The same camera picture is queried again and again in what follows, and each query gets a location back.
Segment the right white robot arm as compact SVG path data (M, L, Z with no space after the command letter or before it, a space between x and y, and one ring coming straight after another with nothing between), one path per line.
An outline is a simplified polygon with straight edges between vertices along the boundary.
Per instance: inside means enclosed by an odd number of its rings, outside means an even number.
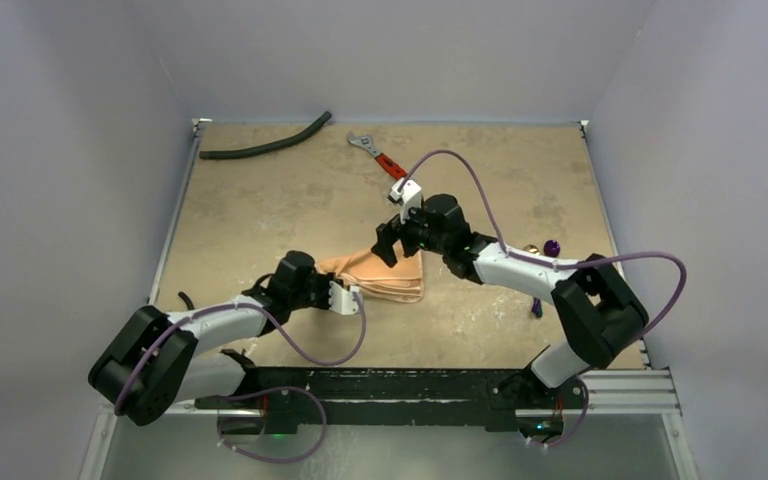
M509 247L473 230L449 194L424 199L391 192L388 198L400 211L377 227L371 248L387 266L398 262L397 245L407 257L432 252L460 279L504 287L555 308L563 341L539 353L513 378L533 406L548 405L563 383L585 370L609 366L648 323L642 303L600 255L591 255L580 267L576 261L544 260Z

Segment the orange cloth napkin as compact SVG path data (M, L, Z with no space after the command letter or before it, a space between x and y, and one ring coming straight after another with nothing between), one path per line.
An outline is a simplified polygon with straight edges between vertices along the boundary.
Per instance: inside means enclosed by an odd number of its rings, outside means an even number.
M358 286L364 295L397 303L417 303L425 293L422 257L419 253L408 257L401 247L396 247L395 253L397 263L393 267L367 249L319 260L316 269Z

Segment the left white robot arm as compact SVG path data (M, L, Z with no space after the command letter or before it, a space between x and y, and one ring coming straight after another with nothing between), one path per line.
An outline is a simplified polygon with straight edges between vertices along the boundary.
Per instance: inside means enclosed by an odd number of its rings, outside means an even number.
M274 272L234 298L215 305L163 312L138 308L88 373L89 385L118 416L148 425L176 402L220 396L244 409L257 399L258 382L241 356L206 352L244 338L282 333L293 312L315 308L341 315L358 311L359 290L321 273L312 256L289 251Z

